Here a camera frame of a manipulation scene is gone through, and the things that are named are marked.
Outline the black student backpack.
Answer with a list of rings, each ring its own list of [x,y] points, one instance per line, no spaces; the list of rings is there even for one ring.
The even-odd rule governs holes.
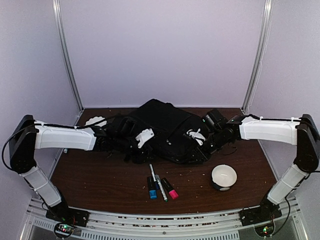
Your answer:
[[[127,160],[142,164],[159,157],[176,164],[202,164],[205,160],[198,143],[185,132],[201,129],[207,139],[209,130],[202,118],[193,113],[151,99],[127,115],[119,115],[105,128],[110,137],[133,138],[145,129],[152,129],[154,137],[134,152],[123,152]]]

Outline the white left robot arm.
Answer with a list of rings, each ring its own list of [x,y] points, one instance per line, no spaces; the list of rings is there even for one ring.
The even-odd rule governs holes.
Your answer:
[[[138,132],[122,134],[114,130],[109,120],[125,120],[126,115],[111,117],[95,116],[84,126],[60,125],[35,120],[25,115],[13,134],[4,144],[9,148],[9,163],[4,163],[10,171],[23,177],[31,188],[41,197],[52,213],[61,222],[72,218],[63,194],[49,180],[38,162],[35,151],[42,149],[75,149],[87,152],[118,150],[129,155],[143,154],[145,144],[154,137],[149,128]]]

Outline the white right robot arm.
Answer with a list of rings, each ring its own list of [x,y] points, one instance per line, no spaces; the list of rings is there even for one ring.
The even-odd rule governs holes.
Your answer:
[[[202,121],[211,132],[205,136],[201,129],[196,129],[193,138],[206,154],[211,155],[236,141],[259,141],[295,150],[292,163],[268,190],[256,210],[261,221],[268,220],[300,183],[319,170],[320,133],[309,114],[289,118],[240,114],[226,120],[217,109],[213,109]]]

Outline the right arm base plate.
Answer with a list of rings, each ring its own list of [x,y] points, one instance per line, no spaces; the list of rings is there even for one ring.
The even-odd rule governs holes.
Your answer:
[[[269,206],[257,206],[253,208],[245,207],[239,212],[239,218],[242,226],[256,225],[271,221],[273,217],[279,218],[282,212],[279,208]]]

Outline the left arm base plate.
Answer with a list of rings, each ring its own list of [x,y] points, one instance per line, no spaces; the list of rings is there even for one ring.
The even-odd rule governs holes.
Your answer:
[[[46,211],[45,217],[57,222],[65,223],[72,226],[86,227],[90,213],[85,210],[74,208],[49,209]]]

